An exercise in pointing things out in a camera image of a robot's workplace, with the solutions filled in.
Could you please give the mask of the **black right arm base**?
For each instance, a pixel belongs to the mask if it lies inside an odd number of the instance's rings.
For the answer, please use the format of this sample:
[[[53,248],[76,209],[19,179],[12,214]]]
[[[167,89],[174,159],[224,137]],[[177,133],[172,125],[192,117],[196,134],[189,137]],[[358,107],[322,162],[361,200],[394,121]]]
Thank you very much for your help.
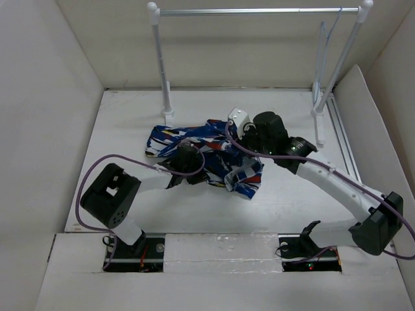
[[[278,235],[275,255],[281,259],[283,272],[341,272],[342,266],[335,246],[320,248],[311,238],[320,220],[311,222],[301,233]]]

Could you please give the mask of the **blue patterned trousers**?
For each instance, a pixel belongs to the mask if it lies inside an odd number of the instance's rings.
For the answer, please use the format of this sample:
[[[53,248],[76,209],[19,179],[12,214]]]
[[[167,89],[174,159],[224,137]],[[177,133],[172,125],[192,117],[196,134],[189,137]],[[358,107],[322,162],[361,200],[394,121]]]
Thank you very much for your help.
[[[225,125],[225,121],[215,119],[209,119],[201,126],[157,125],[149,135],[145,154],[147,157],[169,159],[178,153],[180,143],[189,141],[205,157],[204,177],[209,185],[251,199],[261,186],[264,164],[232,145],[226,137]]]

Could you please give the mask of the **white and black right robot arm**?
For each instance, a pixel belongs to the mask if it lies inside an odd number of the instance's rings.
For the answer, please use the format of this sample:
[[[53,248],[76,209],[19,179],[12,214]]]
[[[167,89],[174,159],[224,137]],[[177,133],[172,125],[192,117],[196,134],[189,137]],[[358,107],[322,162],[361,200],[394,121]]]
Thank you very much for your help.
[[[266,111],[236,122],[239,142],[246,149],[271,156],[278,166],[310,181],[352,214],[349,220],[313,221],[300,234],[301,250],[315,255],[326,246],[357,246],[380,255],[401,229],[396,217],[403,212],[403,198],[383,196],[348,177],[326,160],[316,146],[302,137],[289,136],[279,115]]]

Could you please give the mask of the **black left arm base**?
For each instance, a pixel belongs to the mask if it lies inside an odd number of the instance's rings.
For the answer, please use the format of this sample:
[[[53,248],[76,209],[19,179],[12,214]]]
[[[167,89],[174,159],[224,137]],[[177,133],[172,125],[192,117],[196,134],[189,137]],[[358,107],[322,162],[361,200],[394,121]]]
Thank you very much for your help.
[[[106,246],[103,271],[108,273],[160,273],[163,272],[165,235],[150,234],[141,243],[141,250],[134,252],[132,246],[120,239],[114,248],[114,237],[104,236]]]

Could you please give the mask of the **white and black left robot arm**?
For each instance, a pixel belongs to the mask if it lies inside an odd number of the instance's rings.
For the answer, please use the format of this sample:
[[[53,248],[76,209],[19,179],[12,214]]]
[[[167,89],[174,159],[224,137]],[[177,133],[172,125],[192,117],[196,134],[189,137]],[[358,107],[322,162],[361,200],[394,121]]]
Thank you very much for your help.
[[[86,191],[79,190],[77,207],[82,207],[114,235],[112,247],[122,245],[123,251],[137,257],[145,248],[145,233],[128,217],[137,194],[156,189],[171,189],[183,180],[190,184],[207,179],[205,157],[192,144],[181,144],[174,156],[156,165],[117,155],[133,164],[144,166],[139,177],[133,177],[115,163],[107,164]]]

